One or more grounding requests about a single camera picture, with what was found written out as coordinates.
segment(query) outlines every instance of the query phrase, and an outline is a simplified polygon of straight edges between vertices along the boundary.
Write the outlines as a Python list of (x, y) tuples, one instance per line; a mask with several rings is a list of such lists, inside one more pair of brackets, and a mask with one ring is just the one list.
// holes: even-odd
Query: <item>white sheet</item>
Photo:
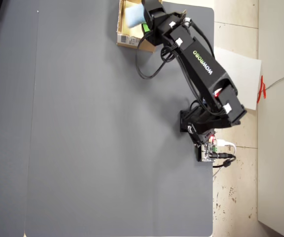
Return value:
[(234, 82), (240, 102), (256, 110), (261, 60), (248, 58), (222, 48), (214, 48), (215, 58)]

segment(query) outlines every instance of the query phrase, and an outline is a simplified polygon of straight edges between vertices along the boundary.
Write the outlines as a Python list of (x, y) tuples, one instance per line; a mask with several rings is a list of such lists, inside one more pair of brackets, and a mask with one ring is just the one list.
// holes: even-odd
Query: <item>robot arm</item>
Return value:
[(190, 35), (190, 26), (198, 30), (195, 23), (185, 18), (185, 13), (167, 14), (158, 0), (142, 0), (142, 4), (150, 30), (143, 30), (146, 39), (154, 46), (177, 44), (171, 53), (197, 99), (194, 108), (180, 112), (180, 131), (188, 132), (193, 143), (200, 146), (214, 135), (215, 128), (239, 125), (246, 110), (237, 98), (238, 91), (222, 66)]

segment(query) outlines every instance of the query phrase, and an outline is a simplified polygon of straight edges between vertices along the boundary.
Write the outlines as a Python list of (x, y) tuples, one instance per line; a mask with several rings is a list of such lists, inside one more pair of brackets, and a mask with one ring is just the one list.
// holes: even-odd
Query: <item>gray mat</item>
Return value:
[[(213, 11), (165, 3), (213, 41)], [(117, 0), (40, 3), (28, 237), (208, 236), (212, 167), (179, 133), (193, 96), (174, 61), (139, 78)], [(141, 53), (145, 73), (161, 63)]]
[(0, 237), (22, 237), (38, 28), (38, 0), (0, 10)]

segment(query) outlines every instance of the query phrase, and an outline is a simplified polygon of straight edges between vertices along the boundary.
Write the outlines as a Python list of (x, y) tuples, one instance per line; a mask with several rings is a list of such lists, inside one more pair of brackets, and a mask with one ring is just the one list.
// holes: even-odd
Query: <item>blue sponge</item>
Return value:
[(144, 18), (144, 6), (138, 4), (125, 9), (125, 21), (129, 28), (138, 26), (139, 24), (145, 23)]

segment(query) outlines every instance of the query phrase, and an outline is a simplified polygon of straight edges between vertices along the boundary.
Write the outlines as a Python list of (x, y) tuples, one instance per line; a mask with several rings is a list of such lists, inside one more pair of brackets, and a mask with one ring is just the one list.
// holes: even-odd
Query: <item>black cable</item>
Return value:
[(207, 43), (207, 45), (209, 46), (209, 49), (211, 51), (211, 54), (213, 56), (213, 58), (215, 58), (214, 56), (214, 50), (213, 47), (210, 43), (210, 41), (207, 39), (207, 37), (205, 36), (205, 34), (203, 33), (203, 31), (191, 20), (190, 21), (190, 25), (199, 33), (199, 35), (205, 40), (205, 42)]
[(192, 110), (192, 106), (193, 106), (195, 103), (199, 103), (199, 102), (198, 102), (197, 100), (194, 100), (194, 101), (191, 103), (190, 107), (189, 107), (189, 110), (190, 110), (190, 111)]
[(175, 50), (178, 45), (175, 43), (174, 45), (172, 45), (171, 47), (169, 46), (164, 46), (161, 50), (161, 58), (162, 58), (162, 61), (163, 63), (160, 65), (160, 67), (150, 76), (147, 76), (145, 74), (143, 74), (139, 68), (139, 65), (138, 65), (138, 52), (139, 52), (139, 48), (142, 44), (142, 42), (149, 36), (151, 36), (153, 34), (153, 31), (149, 31), (148, 33), (146, 33), (143, 38), (140, 40), (140, 42), (138, 43), (138, 46), (137, 46), (137, 49), (136, 49), (136, 54), (135, 54), (135, 66), (136, 66), (136, 70), (137, 70), (137, 73), (139, 74), (139, 76), (143, 79), (152, 79), (154, 78), (160, 71), (161, 69), (163, 68), (163, 66), (166, 64), (166, 63), (169, 63), (171, 62), (172, 60), (174, 60), (175, 56), (171, 53), (173, 50)]
[(223, 162), (223, 164), (221, 165), (214, 165), (213, 168), (221, 168), (221, 167), (228, 167), (232, 164), (232, 162), (234, 162), (236, 160), (236, 156), (233, 156), (233, 159), (227, 159)]

